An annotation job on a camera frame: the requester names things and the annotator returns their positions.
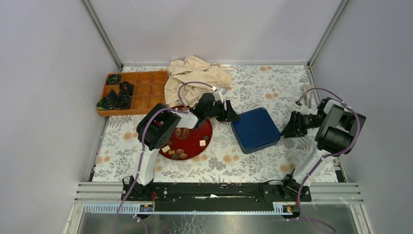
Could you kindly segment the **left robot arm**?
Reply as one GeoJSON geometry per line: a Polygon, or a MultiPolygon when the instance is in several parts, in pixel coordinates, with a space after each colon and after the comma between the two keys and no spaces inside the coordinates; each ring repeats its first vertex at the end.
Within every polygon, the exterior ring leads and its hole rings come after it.
{"type": "Polygon", "coordinates": [[[162,103],[155,107],[136,127],[138,141],[142,144],[135,173],[128,177],[127,194],[132,193],[139,200],[146,200],[151,194],[153,169],[159,150],[166,145],[176,128],[196,129],[209,118],[219,122],[234,122],[241,119],[230,100],[216,100],[211,93],[204,93],[193,108],[172,109],[162,103]]]}

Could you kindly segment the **dark rolled tie patterned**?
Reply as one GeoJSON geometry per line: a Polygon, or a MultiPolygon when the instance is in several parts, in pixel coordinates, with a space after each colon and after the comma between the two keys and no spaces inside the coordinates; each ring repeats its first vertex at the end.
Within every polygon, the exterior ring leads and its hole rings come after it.
{"type": "Polygon", "coordinates": [[[127,110],[131,107],[132,97],[129,94],[119,95],[115,101],[116,110],[127,110]]]}

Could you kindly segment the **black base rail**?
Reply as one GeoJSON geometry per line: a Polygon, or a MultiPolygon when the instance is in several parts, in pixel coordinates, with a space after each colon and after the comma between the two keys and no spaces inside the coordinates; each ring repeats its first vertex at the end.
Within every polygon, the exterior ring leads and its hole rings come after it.
{"type": "Polygon", "coordinates": [[[156,212],[272,212],[275,202],[312,200],[308,187],[261,183],[161,183],[146,186],[124,182],[121,198],[148,201],[156,212]]]}

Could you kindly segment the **navy box lid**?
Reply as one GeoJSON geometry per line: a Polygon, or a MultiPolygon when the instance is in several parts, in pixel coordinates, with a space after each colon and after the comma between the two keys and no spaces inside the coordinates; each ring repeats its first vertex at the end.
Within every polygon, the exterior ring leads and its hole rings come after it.
{"type": "Polygon", "coordinates": [[[256,108],[239,116],[241,120],[232,122],[231,128],[243,154],[251,154],[279,142],[281,133],[265,108],[256,108]]]}

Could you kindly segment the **wooden compartment tray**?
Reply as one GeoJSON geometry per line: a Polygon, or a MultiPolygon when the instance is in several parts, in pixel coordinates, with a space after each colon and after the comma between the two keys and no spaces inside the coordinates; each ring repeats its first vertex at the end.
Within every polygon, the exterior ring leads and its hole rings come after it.
{"type": "Polygon", "coordinates": [[[97,113],[100,116],[143,115],[149,113],[156,104],[165,103],[164,87],[169,78],[167,71],[117,74],[122,75],[118,85],[106,85],[105,79],[101,98],[96,104],[97,113]],[[129,94],[132,97],[130,109],[114,109],[117,97],[123,94],[129,94]]]}

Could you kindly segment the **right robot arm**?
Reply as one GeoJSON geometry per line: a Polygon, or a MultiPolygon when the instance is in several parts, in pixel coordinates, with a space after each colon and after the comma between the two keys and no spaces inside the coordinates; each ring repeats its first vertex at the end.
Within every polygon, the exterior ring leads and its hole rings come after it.
{"type": "Polygon", "coordinates": [[[284,138],[304,137],[309,129],[317,128],[316,147],[307,159],[283,179],[279,188],[281,198],[293,200],[298,194],[297,186],[309,186],[312,178],[330,161],[348,154],[353,149],[366,116],[354,114],[349,107],[330,97],[324,98],[317,107],[316,114],[302,114],[293,111],[286,127],[284,138]]]}

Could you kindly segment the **beige crumpled cloth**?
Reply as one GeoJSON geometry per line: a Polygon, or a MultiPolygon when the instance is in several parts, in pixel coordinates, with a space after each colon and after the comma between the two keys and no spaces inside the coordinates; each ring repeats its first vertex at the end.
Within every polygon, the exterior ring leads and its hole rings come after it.
{"type": "Polygon", "coordinates": [[[194,106],[202,94],[231,85],[232,75],[220,64],[208,63],[196,56],[173,60],[167,67],[169,78],[164,87],[165,104],[194,106]]]}

